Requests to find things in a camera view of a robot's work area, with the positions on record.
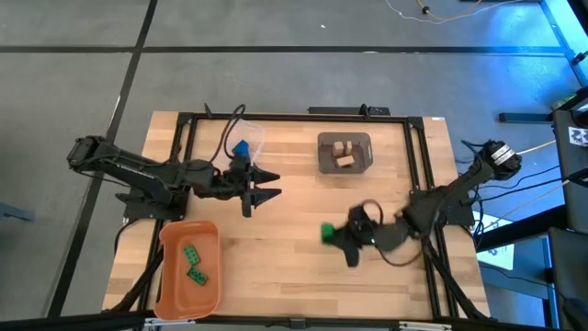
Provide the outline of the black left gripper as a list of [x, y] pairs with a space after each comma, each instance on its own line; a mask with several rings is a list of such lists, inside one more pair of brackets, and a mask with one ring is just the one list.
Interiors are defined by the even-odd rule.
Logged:
[[[227, 170], [215, 173], [206, 189], [199, 189], [197, 197], [201, 199], [230, 200], [239, 197], [242, 215], [252, 216], [252, 206], [257, 208], [268, 200], [282, 193], [280, 188], [252, 188], [251, 162], [246, 157], [234, 157]], [[253, 166], [253, 183], [264, 184], [280, 179], [280, 175]]]

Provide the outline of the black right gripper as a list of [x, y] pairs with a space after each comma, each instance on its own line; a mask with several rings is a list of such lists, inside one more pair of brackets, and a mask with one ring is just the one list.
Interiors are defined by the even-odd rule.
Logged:
[[337, 236], [324, 237], [323, 243], [341, 249], [346, 265], [355, 268], [363, 246], [375, 244], [374, 235], [378, 225], [368, 216], [362, 205], [357, 205], [349, 210], [347, 220], [334, 226]]

